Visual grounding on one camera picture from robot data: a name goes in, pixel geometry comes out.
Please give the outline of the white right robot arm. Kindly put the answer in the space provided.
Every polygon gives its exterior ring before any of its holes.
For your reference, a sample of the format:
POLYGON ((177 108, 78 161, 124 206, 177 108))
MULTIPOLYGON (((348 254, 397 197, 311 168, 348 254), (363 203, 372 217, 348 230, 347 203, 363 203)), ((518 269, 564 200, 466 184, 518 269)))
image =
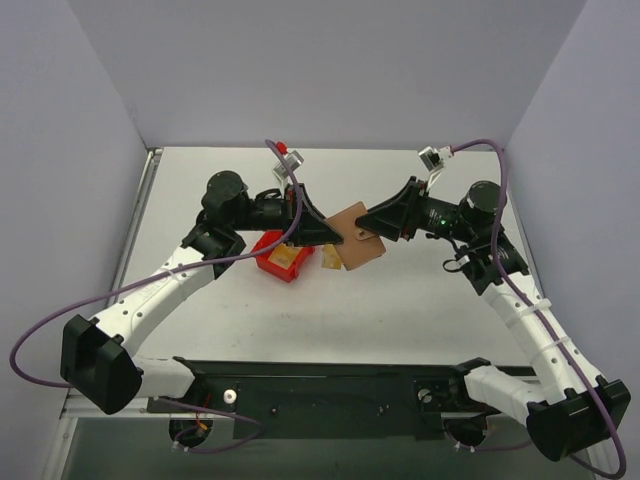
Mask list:
POLYGON ((474 183, 457 203, 430 196, 410 178, 392 198, 369 209, 356 226, 388 240, 410 240, 423 230, 456 243, 454 261, 475 292, 503 321, 538 378, 538 386, 507 375, 484 359, 456 366, 449 402, 468 409, 483 403, 524 425, 547 459, 560 461, 610 438, 631 394, 608 380, 580 352, 537 289, 528 265, 496 220, 502 192, 474 183))

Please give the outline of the tan leather card holder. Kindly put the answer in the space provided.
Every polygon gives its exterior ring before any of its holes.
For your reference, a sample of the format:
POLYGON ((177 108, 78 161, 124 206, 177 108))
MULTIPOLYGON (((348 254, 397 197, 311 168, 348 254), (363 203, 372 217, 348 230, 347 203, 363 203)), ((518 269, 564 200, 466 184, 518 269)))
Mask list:
POLYGON ((366 213, 364 203, 357 202, 326 219, 327 224, 343 238, 334 247, 347 271, 355 270, 386 253, 378 235, 356 225, 355 221, 366 213))

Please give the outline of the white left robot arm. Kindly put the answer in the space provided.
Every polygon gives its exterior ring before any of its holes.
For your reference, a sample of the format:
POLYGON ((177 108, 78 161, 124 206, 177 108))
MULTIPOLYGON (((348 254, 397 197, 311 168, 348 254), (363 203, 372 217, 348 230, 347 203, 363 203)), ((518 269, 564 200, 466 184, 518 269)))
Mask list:
POLYGON ((203 405, 206 388, 186 361, 144 358, 138 351, 163 320, 233 264, 246 247, 241 232, 276 231, 295 247, 343 240, 302 186, 250 197, 237 173, 222 171, 208 181, 201 205, 195 226, 153 282, 91 319, 76 315, 64 326, 61 376, 105 414, 145 397, 169 397, 186 412, 203 405))

